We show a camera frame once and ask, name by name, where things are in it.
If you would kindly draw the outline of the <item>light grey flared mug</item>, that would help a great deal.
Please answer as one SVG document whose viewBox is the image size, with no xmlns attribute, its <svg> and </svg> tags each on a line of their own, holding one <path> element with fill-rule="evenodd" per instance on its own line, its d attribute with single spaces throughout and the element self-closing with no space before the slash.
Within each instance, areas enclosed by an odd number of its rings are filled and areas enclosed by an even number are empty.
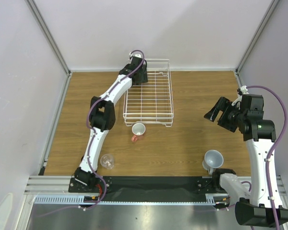
<svg viewBox="0 0 288 230">
<path fill-rule="evenodd" d="M 219 151 L 212 149 L 205 153 L 202 166 L 209 175 L 212 175 L 214 170 L 220 168 L 223 163 L 223 155 Z"/>
</svg>

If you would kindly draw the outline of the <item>pink ceramic mug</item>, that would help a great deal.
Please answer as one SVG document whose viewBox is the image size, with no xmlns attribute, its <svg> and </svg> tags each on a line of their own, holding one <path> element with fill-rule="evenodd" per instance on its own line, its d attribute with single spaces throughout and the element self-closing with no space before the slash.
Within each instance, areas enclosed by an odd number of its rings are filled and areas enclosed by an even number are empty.
<svg viewBox="0 0 288 230">
<path fill-rule="evenodd" d="M 146 127 L 142 123 L 136 123 L 132 126 L 132 142 L 136 142 L 138 140 L 141 140 L 144 137 L 146 131 Z"/>
</svg>

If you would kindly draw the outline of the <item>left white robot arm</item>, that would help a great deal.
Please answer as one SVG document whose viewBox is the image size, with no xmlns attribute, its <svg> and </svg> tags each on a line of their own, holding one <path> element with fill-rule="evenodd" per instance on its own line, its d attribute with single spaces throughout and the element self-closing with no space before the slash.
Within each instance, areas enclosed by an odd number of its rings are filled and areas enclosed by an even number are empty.
<svg viewBox="0 0 288 230">
<path fill-rule="evenodd" d="M 95 189 L 98 159 L 103 142 L 116 122 L 115 105 L 134 85 L 147 83 L 147 62 L 143 55 L 130 55 L 130 62 L 119 71 L 113 84 L 99 97 L 92 97 L 86 125 L 90 129 L 89 141 L 74 178 L 86 192 Z"/>
</svg>

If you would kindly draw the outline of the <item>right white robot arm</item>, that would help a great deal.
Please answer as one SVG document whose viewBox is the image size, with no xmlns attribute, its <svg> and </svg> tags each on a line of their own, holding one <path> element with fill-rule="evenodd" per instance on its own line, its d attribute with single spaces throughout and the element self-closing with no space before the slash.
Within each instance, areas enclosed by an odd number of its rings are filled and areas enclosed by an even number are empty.
<svg viewBox="0 0 288 230">
<path fill-rule="evenodd" d="M 236 102 L 220 97 L 204 118 L 213 122 L 218 113 L 222 114 L 219 126 L 231 132 L 239 130 L 243 135 L 250 157 L 252 188 L 248 191 L 232 170 L 216 169 L 212 189 L 228 193 L 238 224 L 279 229 L 288 222 L 288 209 L 283 207 L 277 187 L 273 150 L 276 128 L 273 121 L 264 119 L 263 97 L 243 94 Z"/>
</svg>

